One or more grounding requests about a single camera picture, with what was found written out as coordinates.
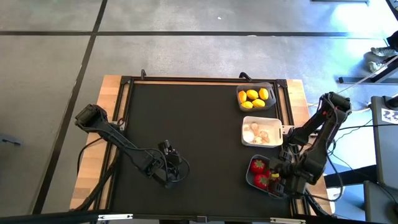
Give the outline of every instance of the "gray container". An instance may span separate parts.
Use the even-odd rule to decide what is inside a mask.
[[[270,193],[269,191],[264,190],[264,189],[261,189],[261,188],[258,188],[258,187],[256,187],[256,186],[254,185],[254,176],[255,176],[255,174],[253,174],[252,172],[250,172],[250,165],[251,165],[251,162],[252,162],[254,159],[261,159],[262,161],[264,161],[264,162],[266,163],[266,166],[267,166],[267,167],[269,166],[269,159],[268,159],[267,157],[262,156],[262,155],[254,155],[254,156],[251,158],[250,163],[249,163],[249,166],[248,166],[248,170],[246,171],[246,182],[247,182],[250,186],[255,187],[256,189],[259,189],[259,190],[261,190],[261,191],[263,191],[263,192],[269,194],[269,196],[271,196],[271,197],[274,197],[274,198],[284,198],[284,197],[285,197],[285,195],[284,195],[284,186],[282,186],[282,184],[280,184],[280,183],[278,183],[278,184],[276,184],[276,185],[274,186],[274,192],[278,193],[279,195]]]
[[[242,90],[245,92],[248,90],[256,90],[258,92],[261,88],[265,88],[268,91],[268,99],[264,101],[266,103],[266,105],[263,107],[260,107],[260,108],[255,108],[255,107],[253,107],[251,109],[244,108],[239,100],[239,92]],[[239,85],[238,87],[236,87],[236,97],[238,99],[239,108],[246,112],[257,111],[257,110],[266,110],[276,103],[276,98],[275,98],[274,91],[272,89],[272,85],[267,82]]]

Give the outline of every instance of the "black table surface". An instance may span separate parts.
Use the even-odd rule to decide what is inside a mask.
[[[372,96],[373,124],[390,124],[382,120],[381,108],[388,109],[382,97]],[[383,185],[398,189],[398,126],[374,127],[374,146],[376,150],[377,179]]]
[[[189,161],[191,173],[165,189],[138,173],[122,155],[112,211],[149,216],[291,217],[288,198],[271,198],[245,179],[253,155],[277,157],[280,147],[242,145],[243,118],[276,118],[275,106],[241,111],[236,86],[134,84],[128,110],[126,137],[138,147],[154,148],[168,139]]]
[[[398,200],[398,191],[386,188]],[[398,223],[398,215],[393,211],[394,200],[376,184],[364,182],[365,216],[367,222]]]

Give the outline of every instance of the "table leg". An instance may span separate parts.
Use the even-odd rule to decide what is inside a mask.
[[[362,167],[339,173],[343,185],[362,184],[365,180],[377,183],[376,165]],[[326,188],[339,187],[340,181],[337,174],[325,176]]]

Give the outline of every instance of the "sneaker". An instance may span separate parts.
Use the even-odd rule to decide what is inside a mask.
[[[369,70],[373,73],[375,71],[378,71],[381,67],[383,67],[385,65],[385,63],[382,63],[382,62],[369,62],[368,65],[369,65]]]
[[[398,52],[391,47],[372,47],[371,51],[380,57],[390,57],[398,54]]]

